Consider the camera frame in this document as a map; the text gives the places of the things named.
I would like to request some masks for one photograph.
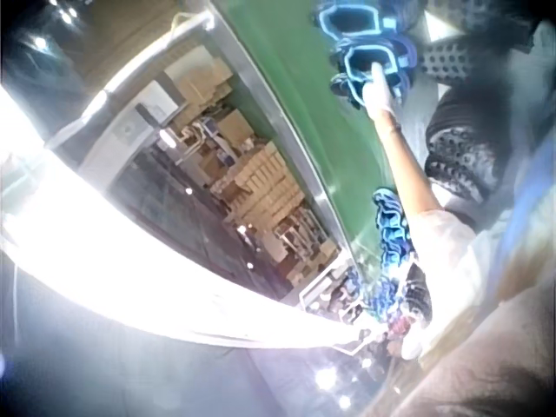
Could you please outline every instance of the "forearm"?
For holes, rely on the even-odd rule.
[[[375,119],[375,127],[390,164],[401,205],[411,223],[420,213],[442,207],[406,139],[395,126],[396,121],[386,111]]]

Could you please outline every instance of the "sleeve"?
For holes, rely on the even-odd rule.
[[[409,223],[411,240],[426,275],[456,268],[476,234],[444,210],[422,213]]]

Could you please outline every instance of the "gloved hand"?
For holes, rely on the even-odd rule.
[[[373,63],[371,75],[373,76],[373,81],[363,86],[363,101],[365,102],[368,116],[376,122],[376,119],[383,114],[382,110],[385,110],[395,119],[394,109],[396,102],[392,97],[390,87],[388,87],[382,65]]]

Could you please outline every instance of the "green conveyor belt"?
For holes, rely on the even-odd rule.
[[[217,0],[310,154],[357,260],[377,265],[373,191],[392,183],[373,127],[333,96],[332,44],[309,20],[314,0]]]

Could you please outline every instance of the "person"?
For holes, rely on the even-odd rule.
[[[432,320],[411,338],[409,350],[418,356],[464,311],[484,301],[497,245],[490,230],[475,234],[441,207],[400,131],[379,64],[373,64],[372,75],[363,99],[389,161],[431,296]],[[503,302],[440,360],[400,404],[395,417],[553,413],[555,198],[552,185],[529,216],[526,236],[503,266],[500,286],[505,290],[499,291],[503,298],[498,300]]]

